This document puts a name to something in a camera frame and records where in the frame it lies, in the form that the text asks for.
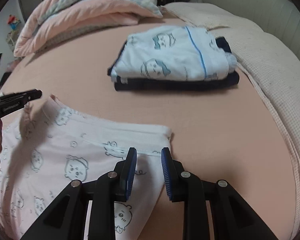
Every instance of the wall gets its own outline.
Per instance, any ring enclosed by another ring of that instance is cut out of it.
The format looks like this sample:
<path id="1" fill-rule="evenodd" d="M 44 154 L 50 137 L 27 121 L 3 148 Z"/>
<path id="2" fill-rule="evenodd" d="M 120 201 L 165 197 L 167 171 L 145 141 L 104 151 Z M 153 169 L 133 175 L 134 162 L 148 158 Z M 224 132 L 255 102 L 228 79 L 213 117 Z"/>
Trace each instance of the wall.
<path id="1" fill-rule="evenodd" d="M 0 53 L 2 53 L 0 63 L 0 80 L 8 67 L 8 63 L 15 59 L 12 51 L 6 43 L 7 34 L 11 31 L 10 26 L 7 24 L 10 14 L 17 16 L 21 20 L 22 24 L 25 23 L 22 18 L 18 0 L 9 0 L 0 12 Z"/>

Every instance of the dark folded garment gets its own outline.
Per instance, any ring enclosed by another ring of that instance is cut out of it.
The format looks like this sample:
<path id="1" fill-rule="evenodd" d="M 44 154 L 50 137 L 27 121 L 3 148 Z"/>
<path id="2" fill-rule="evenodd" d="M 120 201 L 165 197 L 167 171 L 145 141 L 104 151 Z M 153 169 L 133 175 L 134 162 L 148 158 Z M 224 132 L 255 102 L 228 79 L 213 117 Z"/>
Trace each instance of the dark folded garment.
<path id="1" fill-rule="evenodd" d="M 225 52 L 231 53 L 230 46 L 224 37 L 216 38 L 216 43 L 219 48 L 222 48 Z M 119 56 L 120 58 L 125 44 L 123 45 Z M 115 63 L 108 69 L 108 76 L 111 75 L 111 71 Z M 128 90 L 187 90 L 187 91 L 206 91 L 213 89 L 223 89 L 234 86 L 239 83 L 239 74 L 234 71 L 228 74 L 225 79 L 212 80 L 212 81 L 172 81 L 172 80 L 156 80 L 146 78 L 128 78 L 126 83 L 121 82 L 121 78 L 117 77 L 117 82 L 114 83 L 114 89 L 116 91 L 128 91 Z"/>

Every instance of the metal pin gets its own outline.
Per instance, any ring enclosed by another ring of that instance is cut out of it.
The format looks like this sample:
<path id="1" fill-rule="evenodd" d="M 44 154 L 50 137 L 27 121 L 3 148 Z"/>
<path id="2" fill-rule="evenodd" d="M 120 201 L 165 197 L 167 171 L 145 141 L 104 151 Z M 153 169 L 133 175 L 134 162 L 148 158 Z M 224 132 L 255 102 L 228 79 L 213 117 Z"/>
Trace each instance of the metal pin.
<path id="1" fill-rule="evenodd" d="M 115 178 L 116 176 L 117 176 L 118 174 L 115 172 L 115 171 L 110 171 L 109 173 L 108 173 L 108 177 L 109 178 Z"/>
<path id="2" fill-rule="evenodd" d="M 189 171 L 181 172 L 181 177 L 183 177 L 183 178 L 189 178 L 190 176 L 191 176 L 191 173 Z"/>
<path id="3" fill-rule="evenodd" d="M 80 185 L 80 180 L 73 180 L 71 181 L 71 186 L 72 187 L 78 187 Z"/>
<path id="4" fill-rule="evenodd" d="M 220 187 L 226 187 L 226 186 L 228 186 L 228 183 L 225 180 L 219 180 L 218 185 Z"/>

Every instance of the stack of folded clothes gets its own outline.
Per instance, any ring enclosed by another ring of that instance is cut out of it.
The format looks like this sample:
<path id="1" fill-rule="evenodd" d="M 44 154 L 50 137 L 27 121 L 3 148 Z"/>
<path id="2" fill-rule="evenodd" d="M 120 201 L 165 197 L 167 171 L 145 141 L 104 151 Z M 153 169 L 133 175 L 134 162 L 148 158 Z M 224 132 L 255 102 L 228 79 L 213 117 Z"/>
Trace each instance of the stack of folded clothes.
<path id="1" fill-rule="evenodd" d="M 224 37 L 168 26 L 128 37 L 108 75 L 116 90 L 210 90 L 238 84 L 237 60 Z"/>

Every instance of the mattress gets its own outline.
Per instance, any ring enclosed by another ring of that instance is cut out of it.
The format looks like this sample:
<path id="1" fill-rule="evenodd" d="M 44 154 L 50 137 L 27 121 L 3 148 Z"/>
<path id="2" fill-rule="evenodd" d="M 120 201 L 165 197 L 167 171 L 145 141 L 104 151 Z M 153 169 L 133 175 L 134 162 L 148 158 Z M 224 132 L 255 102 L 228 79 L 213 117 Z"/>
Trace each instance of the mattress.
<path id="1" fill-rule="evenodd" d="M 116 92 L 106 75 L 127 36 L 162 24 L 184 25 L 165 15 L 139 25 L 106 29 L 22 60 L 4 93 L 40 89 L 81 112 L 116 122 L 170 127 L 172 153 L 202 180 L 227 180 L 281 240 L 291 236 L 296 186 L 291 160 L 276 124 L 240 70 L 240 82 L 210 92 Z M 6 126 L 18 113 L 3 119 Z M 139 239 L 182 239 L 183 203 L 162 190 Z"/>

